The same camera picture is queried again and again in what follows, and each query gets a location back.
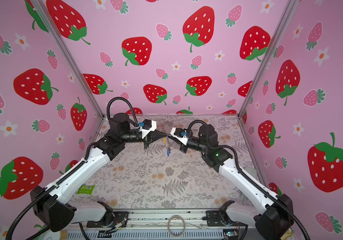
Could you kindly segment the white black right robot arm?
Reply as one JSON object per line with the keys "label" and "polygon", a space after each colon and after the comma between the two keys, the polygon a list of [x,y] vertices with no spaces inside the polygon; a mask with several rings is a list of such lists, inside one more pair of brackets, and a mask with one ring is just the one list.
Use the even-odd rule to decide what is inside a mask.
{"label": "white black right robot arm", "polygon": [[279,240],[296,222],[293,202],[287,195],[279,196],[259,183],[239,165],[234,148],[219,145],[218,135],[212,125],[201,122],[199,135],[195,137],[191,127],[173,128],[169,138],[180,143],[180,150],[200,152],[206,164],[232,182],[251,201],[258,211],[253,217],[257,231],[265,240]]}

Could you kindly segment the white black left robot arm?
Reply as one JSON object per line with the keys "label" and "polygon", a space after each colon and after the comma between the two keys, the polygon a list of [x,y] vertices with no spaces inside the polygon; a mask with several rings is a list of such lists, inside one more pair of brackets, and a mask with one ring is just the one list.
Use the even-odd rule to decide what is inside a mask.
{"label": "white black left robot arm", "polygon": [[156,121],[145,119],[137,123],[126,113],[115,114],[108,123],[109,130],[88,146],[84,158],[45,188],[36,187],[30,193],[34,214],[52,232],[82,222],[96,222],[104,227],[116,223],[112,208],[101,201],[81,207],[72,207],[68,202],[95,172],[124,150],[125,144],[143,143],[148,148],[167,137],[167,133],[156,129]]}

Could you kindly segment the metal keyring with yellow tag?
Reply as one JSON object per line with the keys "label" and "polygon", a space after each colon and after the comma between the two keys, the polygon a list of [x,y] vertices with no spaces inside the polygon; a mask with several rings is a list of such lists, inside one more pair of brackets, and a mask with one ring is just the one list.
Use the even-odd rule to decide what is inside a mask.
{"label": "metal keyring with yellow tag", "polygon": [[166,151],[167,149],[170,149],[170,153],[171,153],[171,144],[169,143],[169,134],[166,134],[166,136],[163,138],[163,142],[165,144],[166,147]]}

